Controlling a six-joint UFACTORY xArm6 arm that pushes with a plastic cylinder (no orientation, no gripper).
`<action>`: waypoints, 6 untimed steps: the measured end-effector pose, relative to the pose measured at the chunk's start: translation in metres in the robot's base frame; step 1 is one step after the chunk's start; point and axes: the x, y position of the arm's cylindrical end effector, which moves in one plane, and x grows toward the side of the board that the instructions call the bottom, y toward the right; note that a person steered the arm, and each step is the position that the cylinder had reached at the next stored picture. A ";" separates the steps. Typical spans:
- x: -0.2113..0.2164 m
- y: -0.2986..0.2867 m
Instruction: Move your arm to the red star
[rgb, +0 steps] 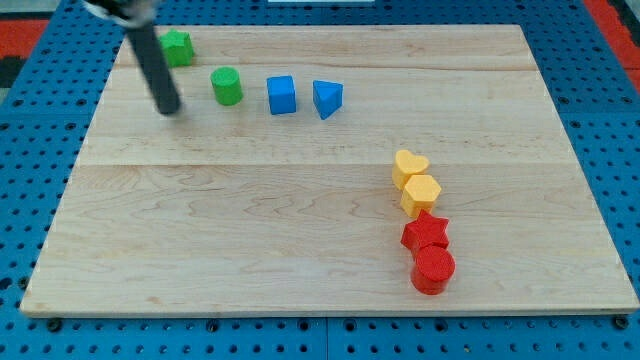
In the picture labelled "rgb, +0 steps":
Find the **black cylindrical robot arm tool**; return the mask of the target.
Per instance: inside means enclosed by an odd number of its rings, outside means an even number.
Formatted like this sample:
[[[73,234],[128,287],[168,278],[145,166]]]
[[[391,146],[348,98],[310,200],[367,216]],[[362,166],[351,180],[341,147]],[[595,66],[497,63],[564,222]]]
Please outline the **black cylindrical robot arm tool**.
[[[156,110],[173,115],[180,110],[181,99],[154,29],[158,4],[155,0],[83,0],[91,14],[123,28]]]

